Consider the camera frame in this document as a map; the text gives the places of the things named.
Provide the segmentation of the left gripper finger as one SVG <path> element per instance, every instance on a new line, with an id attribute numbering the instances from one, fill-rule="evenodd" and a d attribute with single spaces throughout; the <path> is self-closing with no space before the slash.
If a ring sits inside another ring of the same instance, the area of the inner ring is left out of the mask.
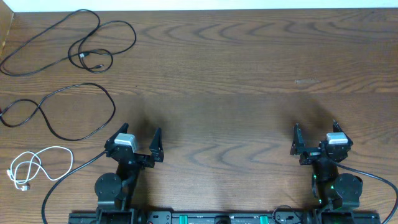
<path id="1" fill-rule="evenodd" d="M 106 142 L 104 145 L 105 149 L 112 149 L 116 146 L 121 146 L 121 147 L 129 147 L 126 143 L 120 143 L 116 142 L 116 138 L 119 134 L 126 134 L 128 130 L 129 125 L 127 123 L 124 123 Z"/>
<path id="2" fill-rule="evenodd" d="M 164 150 L 162 147 L 162 129 L 158 128 L 154 134 L 154 138 L 149 146 L 151 157 L 156 162 L 164 161 Z"/>

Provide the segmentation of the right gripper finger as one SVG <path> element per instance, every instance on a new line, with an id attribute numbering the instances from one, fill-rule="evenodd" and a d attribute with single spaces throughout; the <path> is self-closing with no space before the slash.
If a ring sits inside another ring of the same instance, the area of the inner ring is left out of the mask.
<path id="1" fill-rule="evenodd" d="M 290 155 L 300 155 L 305 151 L 305 142 L 299 128 L 299 124 L 296 123 L 294 126 L 294 138 L 290 149 Z"/>
<path id="2" fill-rule="evenodd" d="M 353 145 L 351 138 L 343 131 L 339 123 L 333 121 L 333 136 L 331 138 L 332 144 L 347 144 L 349 146 Z"/>

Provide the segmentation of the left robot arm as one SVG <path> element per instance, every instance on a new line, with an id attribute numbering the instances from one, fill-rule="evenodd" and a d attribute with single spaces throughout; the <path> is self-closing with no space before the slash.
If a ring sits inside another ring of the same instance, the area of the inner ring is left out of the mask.
<path id="1" fill-rule="evenodd" d="M 162 129 L 157 128 L 149 146 L 150 154 L 137 153 L 137 141 L 123 124 L 105 143 L 104 153 L 118 162 L 115 173 L 101 175 L 95 183 L 98 196 L 95 223 L 142 224 L 147 222 L 145 211 L 131 207 L 131 200 L 139 175 L 146 167 L 164 160 Z"/>

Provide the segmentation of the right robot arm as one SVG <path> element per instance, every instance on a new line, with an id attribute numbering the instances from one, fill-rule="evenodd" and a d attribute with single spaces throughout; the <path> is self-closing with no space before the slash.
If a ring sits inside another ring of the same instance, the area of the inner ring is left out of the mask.
<path id="1" fill-rule="evenodd" d="M 319 208 L 304 213 L 304 223 L 356 222 L 353 210 L 359 207 L 363 181 L 358 176 L 338 171 L 352 145 L 353 141 L 336 121 L 333 131 L 316 147 L 307 147 L 299 125 L 294 126 L 290 154 L 300 156 L 300 165 L 312 166 L 312 190 L 320 203 Z"/>

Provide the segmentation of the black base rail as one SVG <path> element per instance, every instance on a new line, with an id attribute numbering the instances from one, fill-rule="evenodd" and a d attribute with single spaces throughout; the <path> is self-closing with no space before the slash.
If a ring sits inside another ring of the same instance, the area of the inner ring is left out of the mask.
<path id="1" fill-rule="evenodd" d="M 273 212 L 171 212 L 145 211 L 136 208 L 128 211 L 98 209 L 95 212 L 74 212 L 68 224 L 127 223 L 127 224 L 275 224 L 275 223 L 380 223 L 374 212 L 325 212 L 319 217 L 309 211 L 294 211 L 287 207 Z"/>

